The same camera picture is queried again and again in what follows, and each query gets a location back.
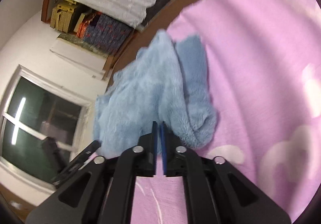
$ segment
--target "dark glass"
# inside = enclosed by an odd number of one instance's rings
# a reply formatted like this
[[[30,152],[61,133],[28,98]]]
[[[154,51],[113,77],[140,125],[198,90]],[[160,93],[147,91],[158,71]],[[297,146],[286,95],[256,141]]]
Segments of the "dark glass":
[[[15,117],[26,98],[20,121],[57,141],[72,145],[81,106],[62,99],[21,77],[13,93],[8,114]]]
[[[42,141],[19,129],[16,144],[12,145],[14,126],[7,120],[4,129],[2,157],[31,176],[50,182],[57,172],[52,168],[41,148]],[[66,150],[60,150],[60,152],[68,162],[70,152]]]

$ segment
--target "blue fleece towel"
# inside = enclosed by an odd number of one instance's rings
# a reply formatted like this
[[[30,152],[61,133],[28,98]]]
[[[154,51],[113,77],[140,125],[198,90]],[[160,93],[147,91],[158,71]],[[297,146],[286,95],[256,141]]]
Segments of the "blue fleece towel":
[[[102,155],[119,156],[151,132],[153,121],[164,121],[190,148],[212,139],[216,113],[198,36],[173,45],[160,30],[135,61],[115,73],[114,84],[96,101],[94,139],[102,141]]]

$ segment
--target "bedroom wall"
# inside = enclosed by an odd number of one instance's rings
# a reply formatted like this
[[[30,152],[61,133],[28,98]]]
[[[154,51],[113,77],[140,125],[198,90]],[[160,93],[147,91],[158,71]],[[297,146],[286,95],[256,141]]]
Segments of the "bedroom wall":
[[[0,49],[42,7],[43,0],[1,0]]]
[[[22,65],[32,72],[94,102],[107,83],[49,51],[58,33],[41,22],[43,0],[2,0],[0,2],[0,99],[11,76]],[[80,148],[91,141],[94,110],[90,109]],[[39,205],[52,191],[10,173],[0,164],[0,183],[33,205]]]
[[[0,50],[0,99],[18,65],[92,102],[97,95],[105,92],[107,82],[93,79],[49,51],[58,34],[48,24],[41,22],[41,12],[38,12],[9,39]],[[93,109],[90,109],[82,148],[91,141],[92,119]],[[0,183],[33,205],[39,205],[51,194],[49,190],[21,181],[1,166]]]

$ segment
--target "metal screw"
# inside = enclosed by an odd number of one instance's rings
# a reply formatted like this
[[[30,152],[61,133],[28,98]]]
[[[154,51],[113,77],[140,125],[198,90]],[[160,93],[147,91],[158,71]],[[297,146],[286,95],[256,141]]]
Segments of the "metal screw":
[[[143,150],[144,150],[144,148],[141,147],[141,146],[135,146],[135,147],[133,147],[133,152],[135,152],[135,153],[140,153],[140,152],[142,152]]]
[[[225,159],[224,159],[223,157],[221,157],[221,156],[216,156],[216,157],[214,158],[214,161],[215,161],[216,164],[223,164],[223,163],[225,163]]]
[[[177,146],[177,147],[176,147],[176,151],[177,151],[178,153],[184,153],[184,152],[187,151],[187,149],[186,149],[184,146]]]
[[[96,158],[94,158],[94,163],[96,164],[101,164],[105,161],[105,158],[103,156],[97,156]]]

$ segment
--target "pink bed sheet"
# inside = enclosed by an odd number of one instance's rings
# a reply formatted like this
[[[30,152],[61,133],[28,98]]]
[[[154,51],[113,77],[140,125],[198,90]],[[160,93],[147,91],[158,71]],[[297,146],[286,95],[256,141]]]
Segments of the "pink bed sheet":
[[[288,212],[321,183],[321,10],[315,0],[200,0],[168,28],[199,34],[219,111],[201,156],[221,155]],[[132,223],[187,223],[182,179],[138,178]]]

